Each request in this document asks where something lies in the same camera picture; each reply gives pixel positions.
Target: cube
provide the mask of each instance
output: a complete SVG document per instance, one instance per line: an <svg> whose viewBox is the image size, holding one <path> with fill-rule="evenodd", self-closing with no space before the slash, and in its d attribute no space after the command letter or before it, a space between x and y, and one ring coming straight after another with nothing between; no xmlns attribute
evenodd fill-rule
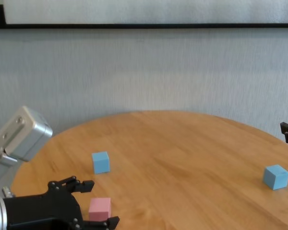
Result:
<svg viewBox="0 0 288 230"><path fill-rule="evenodd" d="M93 198L89 209L90 221L104 221L111 217L111 199Z"/></svg>
<svg viewBox="0 0 288 230"><path fill-rule="evenodd" d="M278 164L268 166L264 170L264 183L273 190L285 188L288 185L288 171Z"/></svg>
<svg viewBox="0 0 288 230"><path fill-rule="evenodd" d="M110 171L110 161L107 152L98 152L92 154L94 173L107 173Z"/></svg>

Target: gray wall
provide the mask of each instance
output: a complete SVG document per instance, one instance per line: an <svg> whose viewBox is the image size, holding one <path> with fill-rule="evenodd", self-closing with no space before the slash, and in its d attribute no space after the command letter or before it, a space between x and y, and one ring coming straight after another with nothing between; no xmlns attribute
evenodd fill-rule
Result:
<svg viewBox="0 0 288 230"><path fill-rule="evenodd" d="M0 127L24 104L56 133L105 115L174 109L283 139L288 29L0 30Z"/></svg>

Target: wooden table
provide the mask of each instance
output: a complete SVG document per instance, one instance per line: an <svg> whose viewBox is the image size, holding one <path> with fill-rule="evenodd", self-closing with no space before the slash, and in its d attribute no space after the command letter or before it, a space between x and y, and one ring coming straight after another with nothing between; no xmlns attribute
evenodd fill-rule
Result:
<svg viewBox="0 0 288 230"><path fill-rule="evenodd" d="M93 174L91 153L108 151L111 172ZM256 128L187 112L97 119L54 138L19 170L18 195L76 175L84 218L92 197L111 197L118 230L288 230L288 187L263 184L265 166L288 170L288 145Z"/></svg>

